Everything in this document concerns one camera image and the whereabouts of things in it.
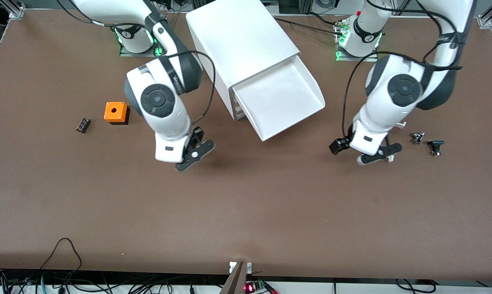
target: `small electronic part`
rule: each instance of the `small electronic part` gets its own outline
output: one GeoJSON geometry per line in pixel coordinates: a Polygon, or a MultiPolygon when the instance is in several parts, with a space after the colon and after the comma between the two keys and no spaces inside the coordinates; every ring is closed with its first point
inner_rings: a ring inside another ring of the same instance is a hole
{"type": "Polygon", "coordinates": [[[104,120],[112,125],[127,125],[130,120],[130,108],[124,102],[107,102],[104,120]]]}
{"type": "Polygon", "coordinates": [[[441,145],[444,144],[445,142],[442,140],[431,140],[427,142],[429,146],[431,146],[431,155],[433,156],[440,156],[441,154],[441,145]]]}
{"type": "Polygon", "coordinates": [[[246,283],[246,285],[244,285],[244,293],[245,294],[251,294],[251,293],[257,292],[263,288],[264,288],[264,281],[263,280],[248,282],[248,283],[246,283]]]}
{"type": "Polygon", "coordinates": [[[85,133],[86,130],[88,129],[89,123],[91,123],[92,120],[84,117],[81,121],[81,123],[77,126],[77,132],[80,133],[85,133]]]}
{"type": "Polygon", "coordinates": [[[415,145],[419,145],[420,142],[422,141],[422,138],[424,138],[424,132],[418,132],[418,133],[414,133],[411,135],[413,140],[413,144],[415,145]]]}

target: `orange block with hole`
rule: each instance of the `orange block with hole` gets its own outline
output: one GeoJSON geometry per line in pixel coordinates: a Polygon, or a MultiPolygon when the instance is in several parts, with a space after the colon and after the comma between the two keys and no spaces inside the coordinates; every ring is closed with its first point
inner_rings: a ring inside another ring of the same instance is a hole
{"type": "Polygon", "coordinates": [[[104,120],[112,125],[127,125],[130,108],[124,102],[107,102],[104,109],[104,120]]]}

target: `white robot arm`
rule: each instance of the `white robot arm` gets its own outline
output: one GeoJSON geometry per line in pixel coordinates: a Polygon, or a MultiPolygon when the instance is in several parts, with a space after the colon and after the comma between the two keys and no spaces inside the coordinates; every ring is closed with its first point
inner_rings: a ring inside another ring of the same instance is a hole
{"type": "MultiPolygon", "coordinates": [[[[124,85],[126,97],[155,132],[156,160],[176,163],[176,169],[181,172],[212,151],[212,141],[202,142],[202,129],[192,130],[192,122],[179,97],[199,87],[202,65],[175,35],[166,18],[147,0],[72,1],[83,14],[95,19],[95,23],[141,25],[136,34],[141,30],[146,34],[151,32],[166,51],[128,72],[124,85]]],[[[148,38],[131,38],[125,45],[145,48],[149,42],[148,38]]]]}
{"type": "Polygon", "coordinates": [[[447,17],[438,19],[441,36],[433,63],[417,63],[401,56],[385,56],[375,63],[366,79],[368,100],[353,118],[346,138],[330,145],[333,154],[352,147],[366,165],[401,150],[398,144],[381,146],[388,132],[414,109],[433,109],[446,102],[453,91],[456,65],[466,42],[476,0],[418,0],[428,11],[447,17]]]}

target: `white storage box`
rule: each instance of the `white storage box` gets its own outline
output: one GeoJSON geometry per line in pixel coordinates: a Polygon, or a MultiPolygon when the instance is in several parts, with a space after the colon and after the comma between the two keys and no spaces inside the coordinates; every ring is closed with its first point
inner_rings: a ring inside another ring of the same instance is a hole
{"type": "Polygon", "coordinates": [[[324,108],[299,50],[259,0],[216,0],[186,19],[231,116],[248,117],[262,141],[324,108]]]}

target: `brown table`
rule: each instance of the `brown table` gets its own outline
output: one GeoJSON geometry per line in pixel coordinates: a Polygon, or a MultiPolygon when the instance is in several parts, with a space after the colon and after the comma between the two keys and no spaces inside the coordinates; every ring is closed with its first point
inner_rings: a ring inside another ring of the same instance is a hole
{"type": "MultiPolygon", "coordinates": [[[[293,17],[323,26],[313,17],[293,17]]],[[[174,25],[194,48],[184,17],[174,25]]],[[[27,11],[0,48],[0,267],[37,268],[67,236],[85,270],[225,274],[244,259],[263,275],[492,281],[492,35],[476,24],[453,97],[416,110],[392,142],[392,164],[360,167],[332,156],[353,62],[336,62],[329,35],[282,24],[319,83],[326,108],[267,142],[232,121],[219,97],[200,123],[216,149],[186,173],[156,162],[154,139],[103,120],[126,101],[113,32],[62,11],[27,11]],[[93,119],[87,134],[75,131],[93,119]],[[409,143],[425,131],[442,156],[409,143]]],[[[436,39],[429,19],[390,19],[383,50],[421,58],[436,39]]],[[[361,66],[351,119],[365,102],[361,66]]],[[[183,96],[192,117],[211,83],[183,96]]],[[[73,268],[68,246],[49,264],[73,268]]]]}

